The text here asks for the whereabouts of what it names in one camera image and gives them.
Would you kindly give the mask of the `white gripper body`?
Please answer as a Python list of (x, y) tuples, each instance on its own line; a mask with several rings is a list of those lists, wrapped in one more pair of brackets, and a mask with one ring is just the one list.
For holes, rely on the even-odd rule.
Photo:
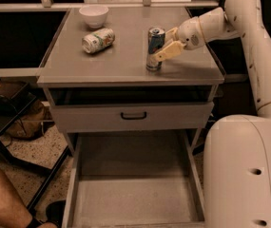
[(184, 21), (178, 27), (178, 40), (184, 44), (184, 48), (194, 50), (205, 45), (203, 32), (198, 17)]

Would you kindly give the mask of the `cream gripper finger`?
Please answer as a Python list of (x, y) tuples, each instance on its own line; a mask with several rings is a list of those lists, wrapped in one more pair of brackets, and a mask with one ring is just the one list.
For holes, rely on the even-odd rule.
[(179, 56), (184, 50), (185, 44), (180, 41), (172, 41), (153, 53), (150, 58), (153, 62), (162, 62)]
[(177, 35), (178, 28), (172, 28), (165, 33), (165, 40), (169, 42), (170, 40), (176, 41), (178, 39)]

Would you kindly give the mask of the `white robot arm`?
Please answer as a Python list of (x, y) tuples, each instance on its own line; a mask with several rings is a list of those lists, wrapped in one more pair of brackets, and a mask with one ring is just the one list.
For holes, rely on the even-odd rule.
[(210, 128), (203, 152), (205, 228), (271, 228), (271, 37), (261, 0), (225, 0), (165, 35), (161, 62), (216, 39), (238, 37), (256, 115), (230, 115)]

